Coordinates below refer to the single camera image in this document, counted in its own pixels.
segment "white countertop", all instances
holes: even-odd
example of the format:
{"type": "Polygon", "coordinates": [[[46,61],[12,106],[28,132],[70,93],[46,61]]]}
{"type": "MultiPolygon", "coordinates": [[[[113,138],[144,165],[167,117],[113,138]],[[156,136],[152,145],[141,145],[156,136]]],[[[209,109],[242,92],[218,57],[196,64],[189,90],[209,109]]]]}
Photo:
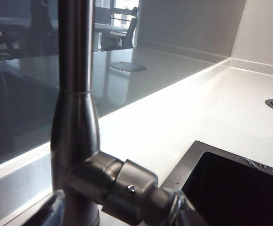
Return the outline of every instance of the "white countertop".
{"type": "Polygon", "coordinates": [[[195,79],[100,118],[102,151],[152,170],[159,185],[195,140],[273,167],[273,76],[228,68],[195,79]]]}

